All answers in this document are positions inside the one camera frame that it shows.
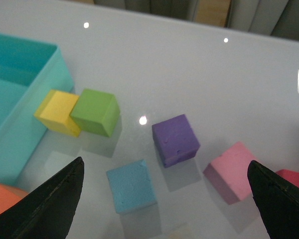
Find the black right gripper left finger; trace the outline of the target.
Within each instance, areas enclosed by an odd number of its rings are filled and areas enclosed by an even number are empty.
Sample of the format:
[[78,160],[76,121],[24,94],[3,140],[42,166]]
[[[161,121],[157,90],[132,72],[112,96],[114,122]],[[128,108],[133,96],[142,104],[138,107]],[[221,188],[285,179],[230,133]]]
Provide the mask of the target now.
[[64,239],[81,197],[84,161],[66,165],[0,214],[0,239]]

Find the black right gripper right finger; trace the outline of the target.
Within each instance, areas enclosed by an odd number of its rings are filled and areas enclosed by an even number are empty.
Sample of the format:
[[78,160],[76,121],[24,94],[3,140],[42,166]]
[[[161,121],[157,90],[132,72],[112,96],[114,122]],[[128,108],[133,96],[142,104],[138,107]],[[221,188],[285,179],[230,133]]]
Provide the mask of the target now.
[[269,237],[299,239],[299,187],[255,160],[247,177]]

